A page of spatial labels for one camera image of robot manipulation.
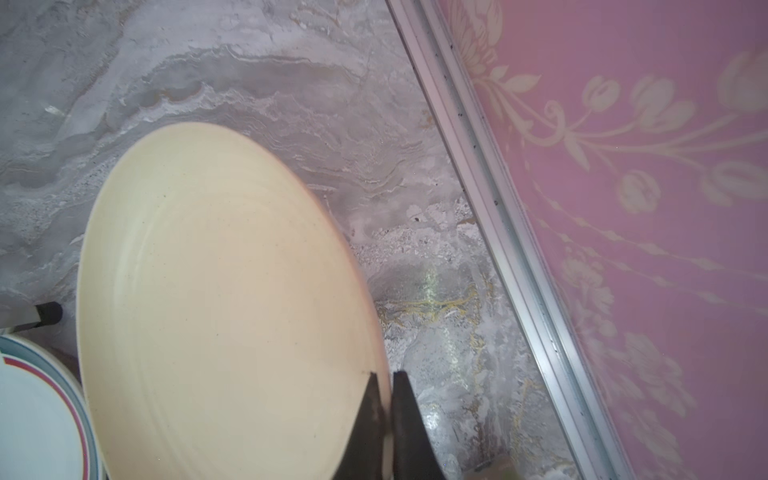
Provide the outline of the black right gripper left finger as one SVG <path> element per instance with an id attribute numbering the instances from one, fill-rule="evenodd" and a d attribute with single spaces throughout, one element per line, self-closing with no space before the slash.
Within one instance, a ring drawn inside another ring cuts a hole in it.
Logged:
<path id="1" fill-rule="evenodd" d="M 349 440 L 334 480 L 382 480 L 386 414 L 378 377 L 369 375 Z"/>

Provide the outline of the white plate teal red rim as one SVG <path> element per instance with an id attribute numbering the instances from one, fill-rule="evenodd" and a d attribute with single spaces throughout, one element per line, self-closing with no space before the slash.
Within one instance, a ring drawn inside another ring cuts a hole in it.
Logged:
<path id="1" fill-rule="evenodd" d="M 1 337 L 1 477 L 105 479 L 80 382 L 51 353 Z"/>

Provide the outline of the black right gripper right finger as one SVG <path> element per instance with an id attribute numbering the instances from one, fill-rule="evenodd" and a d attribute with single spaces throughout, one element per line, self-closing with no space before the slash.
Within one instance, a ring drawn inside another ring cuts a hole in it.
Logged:
<path id="1" fill-rule="evenodd" d="M 393 475 L 397 480 L 445 480 L 405 371 L 393 374 Z"/>

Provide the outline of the plain cream plate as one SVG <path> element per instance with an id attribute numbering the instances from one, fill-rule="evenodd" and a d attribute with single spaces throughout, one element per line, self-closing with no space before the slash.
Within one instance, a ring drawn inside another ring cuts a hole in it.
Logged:
<path id="1" fill-rule="evenodd" d="M 329 479 L 369 376 L 388 376 L 366 280 L 325 208 L 217 125 L 162 127 L 117 162 L 76 310 L 112 479 Z"/>

